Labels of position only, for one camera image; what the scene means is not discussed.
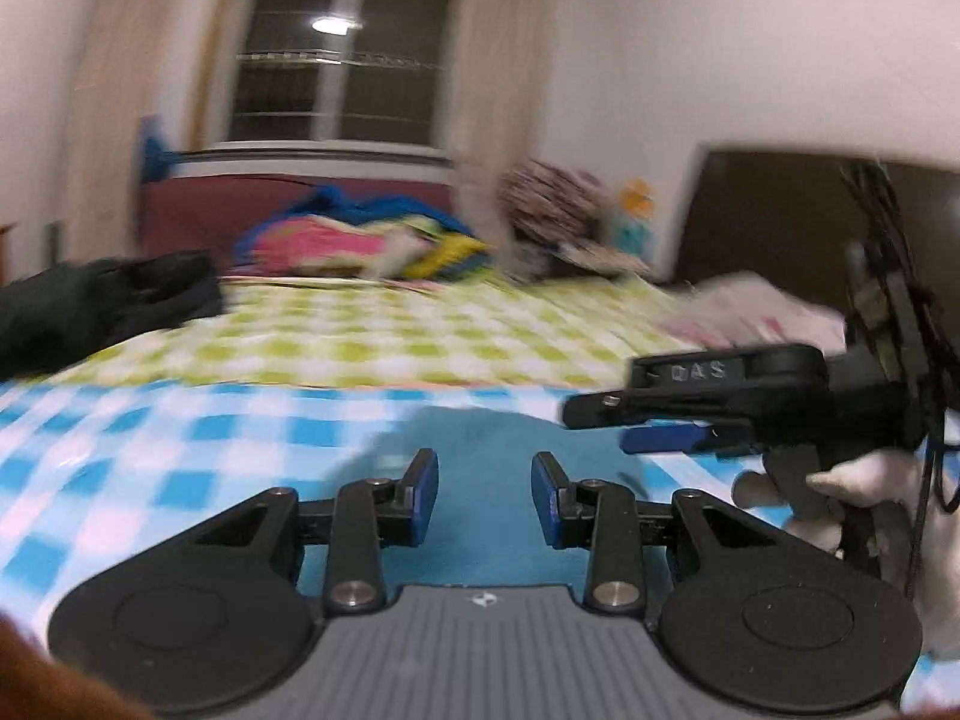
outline yellow cloth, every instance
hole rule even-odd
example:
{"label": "yellow cloth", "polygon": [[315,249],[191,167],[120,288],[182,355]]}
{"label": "yellow cloth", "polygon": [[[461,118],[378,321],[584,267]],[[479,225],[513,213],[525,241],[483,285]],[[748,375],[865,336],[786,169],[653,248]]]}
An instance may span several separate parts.
{"label": "yellow cloth", "polygon": [[414,264],[406,266],[403,277],[430,278],[448,265],[462,262],[470,255],[486,250],[487,245],[483,241],[477,241],[477,239],[461,233],[448,233],[440,238],[438,245],[428,255],[414,262]]}

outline green and white checkered fabric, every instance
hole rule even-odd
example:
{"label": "green and white checkered fabric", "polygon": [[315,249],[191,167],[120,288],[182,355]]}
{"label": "green and white checkered fabric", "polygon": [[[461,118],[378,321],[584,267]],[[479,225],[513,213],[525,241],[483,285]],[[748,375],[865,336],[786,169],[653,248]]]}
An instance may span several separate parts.
{"label": "green and white checkered fabric", "polygon": [[625,362],[690,348],[653,320],[673,298],[640,279],[417,293],[383,286],[226,286],[230,311],[132,338],[54,383],[616,386]]}

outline silver bolt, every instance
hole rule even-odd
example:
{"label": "silver bolt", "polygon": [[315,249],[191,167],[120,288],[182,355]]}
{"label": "silver bolt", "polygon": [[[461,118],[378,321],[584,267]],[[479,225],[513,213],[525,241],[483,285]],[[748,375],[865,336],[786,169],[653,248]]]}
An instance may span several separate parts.
{"label": "silver bolt", "polygon": [[605,607],[625,607],[640,600],[640,591],[628,581],[605,581],[594,587],[593,597]]}
{"label": "silver bolt", "polygon": [[363,607],[376,599],[376,590],[366,581],[341,581],[331,596],[342,607]]}

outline beige curtain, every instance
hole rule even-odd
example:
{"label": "beige curtain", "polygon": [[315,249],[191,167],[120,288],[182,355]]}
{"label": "beige curtain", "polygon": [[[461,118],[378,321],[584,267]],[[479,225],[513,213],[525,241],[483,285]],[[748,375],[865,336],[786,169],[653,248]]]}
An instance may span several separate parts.
{"label": "beige curtain", "polygon": [[67,122],[64,255],[133,254],[140,127],[176,0],[97,0]]}
{"label": "beige curtain", "polygon": [[459,0],[451,131],[463,218],[515,269],[496,200],[504,170],[531,156],[549,63],[552,0]]}

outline blue checkered cloth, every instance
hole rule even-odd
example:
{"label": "blue checkered cloth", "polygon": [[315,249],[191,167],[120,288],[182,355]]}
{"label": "blue checkered cloth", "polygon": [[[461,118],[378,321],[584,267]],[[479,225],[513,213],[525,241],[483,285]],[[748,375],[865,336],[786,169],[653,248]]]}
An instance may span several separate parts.
{"label": "blue checkered cloth", "polygon": [[[384,552],[389,584],[561,583],[579,593],[587,553],[547,548],[536,519],[536,452],[553,452],[572,479],[616,480],[656,501],[678,487],[729,500],[733,478],[760,469],[752,458],[626,456],[618,430],[555,423],[568,394],[0,386],[0,607],[42,638],[59,600],[114,563],[275,485],[309,499],[400,476],[422,446],[440,457],[440,494],[424,545]],[[786,511],[760,514],[781,524]],[[307,552],[299,586],[315,594],[325,549]],[[960,703],[958,677],[955,664],[924,659],[906,706]]]}

